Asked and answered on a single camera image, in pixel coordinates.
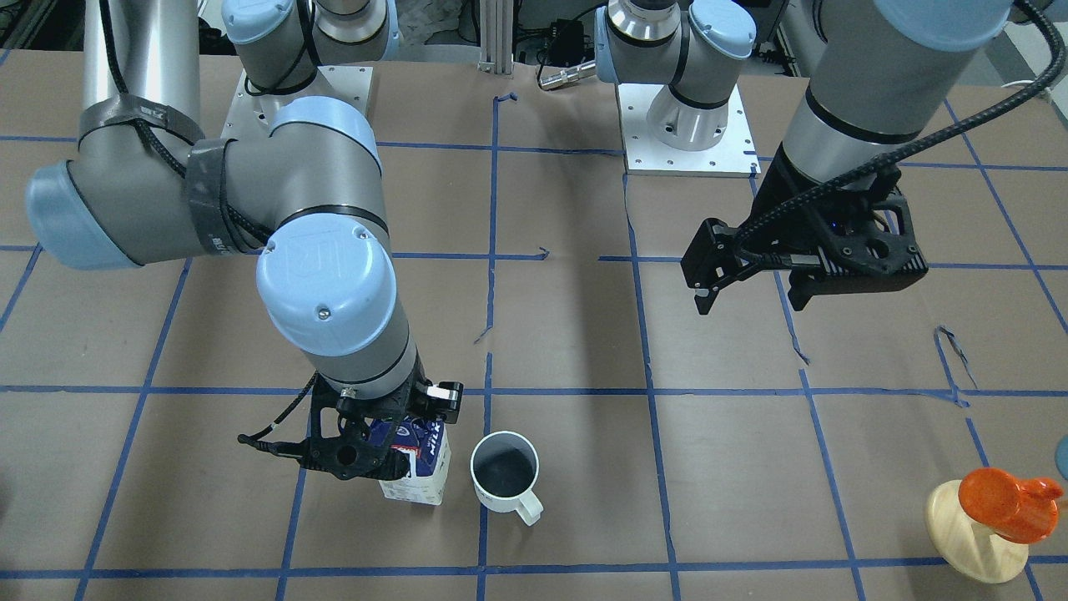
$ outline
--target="white mug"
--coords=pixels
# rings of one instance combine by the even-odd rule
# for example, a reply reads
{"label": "white mug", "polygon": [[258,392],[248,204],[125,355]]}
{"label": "white mug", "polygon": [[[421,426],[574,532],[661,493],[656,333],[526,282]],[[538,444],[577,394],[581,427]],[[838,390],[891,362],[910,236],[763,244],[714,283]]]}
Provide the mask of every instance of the white mug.
{"label": "white mug", "polygon": [[471,480],[478,501],[490,511],[519,513],[528,526],[544,509],[533,490],[538,468],[534,445],[515,432],[493,432],[471,453]]}

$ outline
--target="orange cup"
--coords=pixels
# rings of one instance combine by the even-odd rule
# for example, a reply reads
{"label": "orange cup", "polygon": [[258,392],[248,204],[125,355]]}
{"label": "orange cup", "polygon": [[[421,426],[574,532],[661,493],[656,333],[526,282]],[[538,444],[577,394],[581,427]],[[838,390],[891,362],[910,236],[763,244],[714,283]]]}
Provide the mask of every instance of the orange cup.
{"label": "orange cup", "polygon": [[1020,480],[1004,470],[980,468],[960,483],[957,499],[968,517],[1009,542],[1032,544],[1057,525],[1056,500],[1065,494],[1050,478]]}

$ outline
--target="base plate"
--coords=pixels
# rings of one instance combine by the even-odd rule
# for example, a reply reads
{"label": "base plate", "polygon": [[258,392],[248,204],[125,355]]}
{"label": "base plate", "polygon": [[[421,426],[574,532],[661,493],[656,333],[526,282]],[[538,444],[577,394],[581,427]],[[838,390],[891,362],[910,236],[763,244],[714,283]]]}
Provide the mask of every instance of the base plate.
{"label": "base plate", "polygon": [[[374,68],[370,66],[323,66],[319,73],[333,88],[330,95],[355,106],[364,115],[367,114],[367,99],[371,97],[371,80]],[[298,92],[292,96],[274,97],[276,104],[288,104],[300,96],[310,95],[310,91]],[[270,117],[273,111],[264,111],[263,96],[250,96],[245,91],[245,72],[237,79],[237,89],[230,102],[226,122],[222,125],[223,138],[237,140],[254,140],[267,137],[270,131]]]}
{"label": "base plate", "polygon": [[735,85],[731,92],[726,129],[718,144],[706,151],[681,151],[661,142],[653,135],[645,115],[663,85],[621,83],[618,89],[619,124],[627,151],[627,172],[649,175],[707,175],[749,177],[760,172],[756,145]]}
{"label": "base plate", "polygon": [[964,513],[957,500],[960,480],[939,486],[927,497],[927,533],[938,552],[965,576],[987,584],[1015,579],[1027,563],[1030,548],[1009,542]]}

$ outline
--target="white mounting plate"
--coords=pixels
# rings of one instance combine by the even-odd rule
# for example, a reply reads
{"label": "white mounting plate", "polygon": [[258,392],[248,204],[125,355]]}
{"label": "white mounting plate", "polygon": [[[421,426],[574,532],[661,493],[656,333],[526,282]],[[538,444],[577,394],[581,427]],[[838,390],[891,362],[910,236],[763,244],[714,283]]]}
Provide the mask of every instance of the white mounting plate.
{"label": "white mounting plate", "polygon": [[731,92],[727,126],[720,143],[706,151],[681,151],[661,142],[649,130],[645,115],[653,98],[663,85],[621,83],[618,86],[619,124],[627,151],[627,172],[647,175],[697,175],[749,177],[760,172],[756,145],[749,131],[749,121],[735,85]]}
{"label": "white mounting plate", "polygon": [[[367,114],[367,99],[371,97],[371,79],[374,68],[370,66],[320,66],[319,72],[334,89],[334,96],[355,106]],[[237,89],[230,101],[230,111],[222,125],[223,138],[254,140],[267,137],[269,124],[261,118],[263,112],[256,97],[245,91],[245,70],[237,79]]]}

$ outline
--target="floor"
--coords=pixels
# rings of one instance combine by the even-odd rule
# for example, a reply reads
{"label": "floor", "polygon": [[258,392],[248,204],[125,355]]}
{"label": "floor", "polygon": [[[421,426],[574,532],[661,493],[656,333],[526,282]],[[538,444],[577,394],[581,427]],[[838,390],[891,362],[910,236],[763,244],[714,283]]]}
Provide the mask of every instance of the floor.
{"label": "floor", "polygon": [[[240,66],[201,64],[210,135]],[[403,302],[428,376],[468,386],[439,508],[235,442],[311,373],[255,257],[79,272],[41,250],[22,189],[76,156],[80,57],[0,54],[0,599],[1063,598],[1068,528],[988,586],[923,519],[985,464],[1056,475],[1068,133],[1047,104],[904,167],[933,264],[916,285],[795,314],[763,273],[703,318],[674,263],[701,219],[745,216],[759,176],[626,177],[604,84],[375,69]],[[741,80],[765,169],[804,85]],[[1005,94],[957,88],[932,127]],[[532,528],[481,510],[462,470],[504,429],[540,454]]]}

